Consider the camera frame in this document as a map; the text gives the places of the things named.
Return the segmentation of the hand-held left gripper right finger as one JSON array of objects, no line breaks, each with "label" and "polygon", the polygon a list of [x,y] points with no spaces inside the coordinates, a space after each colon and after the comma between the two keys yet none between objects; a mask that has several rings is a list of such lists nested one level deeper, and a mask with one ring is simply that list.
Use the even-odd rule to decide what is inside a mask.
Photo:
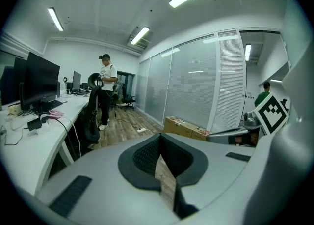
[{"label": "hand-held left gripper right finger", "polygon": [[256,180],[241,179],[252,147],[198,141],[175,134],[160,135],[161,156],[176,178],[177,211],[161,211],[162,221],[243,221]]}]

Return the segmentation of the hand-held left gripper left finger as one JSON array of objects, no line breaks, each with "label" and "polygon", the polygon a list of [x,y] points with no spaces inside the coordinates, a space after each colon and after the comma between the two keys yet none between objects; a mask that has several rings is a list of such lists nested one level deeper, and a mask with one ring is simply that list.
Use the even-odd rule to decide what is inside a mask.
[{"label": "hand-held left gripper left finger", "polygon": [[173,225],[179,222],[158,191],[141,190],[119,172],[118,158],[147,136],[89,152],[54,175],[36,197],[49,206],[77,177],[91,178],[68,219],[82,225]]}]

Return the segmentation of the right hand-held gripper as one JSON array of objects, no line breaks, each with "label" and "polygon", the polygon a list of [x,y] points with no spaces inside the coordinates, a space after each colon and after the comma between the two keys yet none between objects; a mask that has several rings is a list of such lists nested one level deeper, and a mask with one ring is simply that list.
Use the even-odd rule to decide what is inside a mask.
[{"label": "right hand-held gripper", "polygon": [[288,112],[271,92],[252,112],[244,114],[244,126],[209,134],[206,141],[218,144],[256,147],[264,135],[276,134],[287,122]]}]

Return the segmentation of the large closed cardboard carton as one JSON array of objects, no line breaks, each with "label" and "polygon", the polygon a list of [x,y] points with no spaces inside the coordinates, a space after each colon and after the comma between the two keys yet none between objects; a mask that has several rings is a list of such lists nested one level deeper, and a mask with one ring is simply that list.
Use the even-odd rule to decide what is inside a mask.
[{"label": "large closed cardboard carton", "polygon": [[186,122],[182,119],[176,118],[174,116],[167,116],[164,120],[164,133],[172,133],[177,134],[184,137],[192,137],[192,133],[194,130],[199,127]]},{"label": "large closed cardboard carton", "polygon": [[200,141],[206,141],[208,135],[210,135],[210,131],[199,127],[197,129],[193,130],[191,138],[196,139],[196,140],[200,140]]}]

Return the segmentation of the glass partition with white blinds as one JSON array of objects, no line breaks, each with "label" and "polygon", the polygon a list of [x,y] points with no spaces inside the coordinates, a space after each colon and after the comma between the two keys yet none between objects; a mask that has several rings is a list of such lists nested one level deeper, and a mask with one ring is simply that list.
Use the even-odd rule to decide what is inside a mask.
[{"label": "glass partition with white blinds", "polygon": [[240,125],[245,90],[240,32],[221,31],[142,60],[135,105],[160,125],[174,116],[215,133]]}]

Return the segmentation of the black mesh office chair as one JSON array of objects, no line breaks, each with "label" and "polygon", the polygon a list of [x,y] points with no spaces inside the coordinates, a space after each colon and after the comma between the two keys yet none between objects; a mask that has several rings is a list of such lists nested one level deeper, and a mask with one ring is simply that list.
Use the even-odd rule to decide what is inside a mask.
[{"label": "black mesh office chair", "polygon": [[100,138],[99,128],[96,121],[98,110],[98,95],[104,86],[99,73],[93,73],[88,78],[91,88],[87,107],[82,116],[83,134],[90,144],[97,144]]}]

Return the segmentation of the pink packet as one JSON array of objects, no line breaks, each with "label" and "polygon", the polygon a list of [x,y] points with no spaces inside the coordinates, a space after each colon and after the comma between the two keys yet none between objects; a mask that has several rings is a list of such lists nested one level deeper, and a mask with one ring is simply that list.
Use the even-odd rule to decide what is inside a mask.
[{"label": "pink packet", "polygon": [[51,110],[49,111],[49,118],[52,119],[60,119],[64,116],[64,113],[60,112],[60,111],[55,111],[55,110]]}]

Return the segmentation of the white table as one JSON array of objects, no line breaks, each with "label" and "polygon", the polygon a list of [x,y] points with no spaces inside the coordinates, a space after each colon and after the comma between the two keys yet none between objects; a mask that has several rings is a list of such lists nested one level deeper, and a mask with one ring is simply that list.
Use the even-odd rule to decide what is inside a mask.
[{"label": "white table", "polygon": [[13,184],[33,196],[47,182],[57,154],[67,166],[74,162],[65,143],[66,132],[88,105],[89,98],[69,96],[59,100],[63,104],[56,110],[64,116],[59,121],[50,119],[50,131],[43,135],[28,136],[27,123],[36,118],[34,115],[9,117],[8,105],[0,110],[0,128],[6,130],[0,136],[0,160]]}]

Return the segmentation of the black charging dock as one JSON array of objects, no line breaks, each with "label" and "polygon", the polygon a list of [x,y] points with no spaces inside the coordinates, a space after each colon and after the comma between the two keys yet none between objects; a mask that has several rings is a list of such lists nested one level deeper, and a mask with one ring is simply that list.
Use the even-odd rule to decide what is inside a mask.
[{"label": "black charging dock", "polygon": [[28,136],[43,135],[50,131],[48,123],[42,123],[39,118],[29,121],[27,129],[29,130]]}]

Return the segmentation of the black keyboard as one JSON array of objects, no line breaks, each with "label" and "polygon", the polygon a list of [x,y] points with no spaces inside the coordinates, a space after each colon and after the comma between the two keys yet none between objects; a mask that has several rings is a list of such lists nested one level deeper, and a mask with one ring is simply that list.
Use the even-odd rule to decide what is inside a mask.
[{"label": "black keyboard", "polygon": [[58,100],[52,100],[49,102],[42,102],[40,106],[40,111],[43,112],[48,112],[50,110],[55,109],[56,107],[59,107],[63,104],[63,102],[60,102]]}]

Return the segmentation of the dark glass door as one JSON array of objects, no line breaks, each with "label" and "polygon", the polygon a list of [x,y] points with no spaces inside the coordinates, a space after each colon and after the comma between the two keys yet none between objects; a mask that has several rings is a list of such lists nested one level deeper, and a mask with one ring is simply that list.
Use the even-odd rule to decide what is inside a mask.
[{"label": "dark glass door", "polygon": [[135,95],[135,74],[118,71],[118,81],[117,81],[116,86],[117,86],[118,99],[120,101],[122,101],[122,99],[124,98],[122,87],[125,88],[127,95],[134,96]]}]

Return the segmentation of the pale yellow soft toy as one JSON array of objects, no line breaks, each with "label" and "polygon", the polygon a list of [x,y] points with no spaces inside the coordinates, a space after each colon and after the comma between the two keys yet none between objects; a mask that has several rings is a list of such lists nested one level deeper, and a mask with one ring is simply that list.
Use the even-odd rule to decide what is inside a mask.
[{"label": "pale yellow soft toy", "polygon": [[18,116],[22,112],[21,104],[14,104],[8,107],[8,113],[13,116]]}]

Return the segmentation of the large black monitor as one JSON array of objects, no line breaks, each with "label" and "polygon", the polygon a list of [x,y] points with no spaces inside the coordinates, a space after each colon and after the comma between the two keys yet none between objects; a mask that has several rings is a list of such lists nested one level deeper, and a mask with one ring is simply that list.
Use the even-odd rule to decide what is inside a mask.
[{"label": "large black monitor", "polygon": [[28,54],[25,73],[19,84],[21,109],[41,107],[53,101],[59,92],[60,67],[32,52]]}]

